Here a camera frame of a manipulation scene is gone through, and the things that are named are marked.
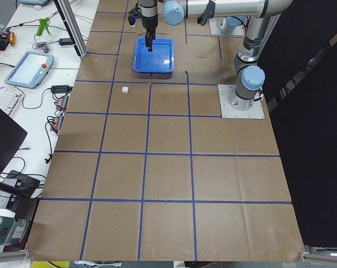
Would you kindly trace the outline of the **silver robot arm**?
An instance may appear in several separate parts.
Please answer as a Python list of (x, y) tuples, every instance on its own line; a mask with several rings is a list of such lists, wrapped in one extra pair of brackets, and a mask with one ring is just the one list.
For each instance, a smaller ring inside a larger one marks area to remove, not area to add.
[(284, 12), (291, 1), (162, 1), (163, 17), (171, 26), (195, 18), (204, 26), (214, 17), (248, 16), (250, 18), (243, 46), (234, 58), (237, 85), (229, 95), (231, 107), (247, 111), (262, 88), (265, 73), (257, 66), (259, 50), (271, 18)]
[(236, 27), (243, 25), (244, 21), (244, 16), (223, 17), (218, 22), (218, 27), (222, 31), (233, 31)]

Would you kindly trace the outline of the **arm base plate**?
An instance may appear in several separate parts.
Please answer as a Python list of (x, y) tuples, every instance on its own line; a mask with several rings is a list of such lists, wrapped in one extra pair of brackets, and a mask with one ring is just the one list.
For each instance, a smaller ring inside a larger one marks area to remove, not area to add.
[(220, 37), (243, 37), (244, 36), (244, 26), (238, 26), (233, 31), (222, 31), (218, 27), (218, 22), (223, 17), (211, 18), (209, 20), (210, 26), (210, 35), (211, 36), (220, 36)]
[(251, 100), (239, 98), (235, 92), (236, 85), (218, 84), (219, 102), (222, 118), (230, 119), (264, 119), (259, 92)]

